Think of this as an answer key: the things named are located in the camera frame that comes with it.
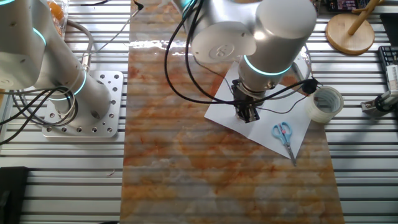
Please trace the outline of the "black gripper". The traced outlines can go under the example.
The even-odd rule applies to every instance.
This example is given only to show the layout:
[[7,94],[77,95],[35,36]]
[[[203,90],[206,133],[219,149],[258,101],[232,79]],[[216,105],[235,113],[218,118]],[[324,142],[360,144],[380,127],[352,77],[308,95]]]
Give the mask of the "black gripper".
[[248,121],[249,110],[249,123],[260,119],[259,114],[255,107],[262,106],[263,101],[258,101],[263,98],[264,94],[256,96],[253,92],[245,89],[240,81],[233,81],[232,84],[233,98],[236,101],[234,105],[236,116],[244,122]]

